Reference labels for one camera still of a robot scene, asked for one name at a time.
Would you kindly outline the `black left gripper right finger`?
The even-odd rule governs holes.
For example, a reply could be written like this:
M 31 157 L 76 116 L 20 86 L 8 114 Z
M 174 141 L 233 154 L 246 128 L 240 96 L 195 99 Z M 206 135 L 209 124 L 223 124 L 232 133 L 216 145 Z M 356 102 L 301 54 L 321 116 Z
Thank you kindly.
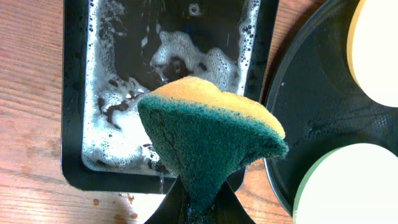
M 216 224 L 255 224 L 227 182 L 216 195 L 214 212 Z

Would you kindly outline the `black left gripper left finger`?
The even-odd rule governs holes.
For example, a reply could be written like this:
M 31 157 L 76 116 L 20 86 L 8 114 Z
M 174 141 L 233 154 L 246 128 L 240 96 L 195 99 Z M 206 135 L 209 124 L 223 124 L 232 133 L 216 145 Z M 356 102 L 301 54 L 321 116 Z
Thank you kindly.
M 144 224 L 183 224 L 186 214 L 187 195 L 181 177 L 173 183 L 171 189 L 159 205 L 158 209 Z

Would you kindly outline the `yellow plate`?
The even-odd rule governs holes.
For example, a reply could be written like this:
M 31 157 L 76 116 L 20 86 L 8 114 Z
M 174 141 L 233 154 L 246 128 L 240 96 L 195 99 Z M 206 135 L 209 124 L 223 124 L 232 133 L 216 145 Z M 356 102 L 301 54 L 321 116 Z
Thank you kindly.
M 397 107 L 397 0 L 360 0 L 349 26 L 347 61 L 357 86 Z

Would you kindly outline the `green and yellow sponge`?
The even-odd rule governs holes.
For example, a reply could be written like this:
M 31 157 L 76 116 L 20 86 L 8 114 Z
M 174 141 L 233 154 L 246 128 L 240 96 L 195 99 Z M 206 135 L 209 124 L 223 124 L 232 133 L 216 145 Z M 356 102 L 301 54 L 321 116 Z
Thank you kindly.
M 161 162 L 181 177 L 185 223 L 215 223 L 216 195 L 233 172 L 289 151 L 282 125 L 263 105 L 198 77 L 152 91 L 137 108 Z

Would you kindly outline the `light green plate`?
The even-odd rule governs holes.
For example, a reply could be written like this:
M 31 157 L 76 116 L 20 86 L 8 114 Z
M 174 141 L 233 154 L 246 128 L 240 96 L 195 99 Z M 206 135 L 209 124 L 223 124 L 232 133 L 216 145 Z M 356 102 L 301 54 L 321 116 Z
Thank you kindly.
M 375 144 L 352 144 L 317 160 L 294 199 L 295 224 L 397 224 L 397 156 Z

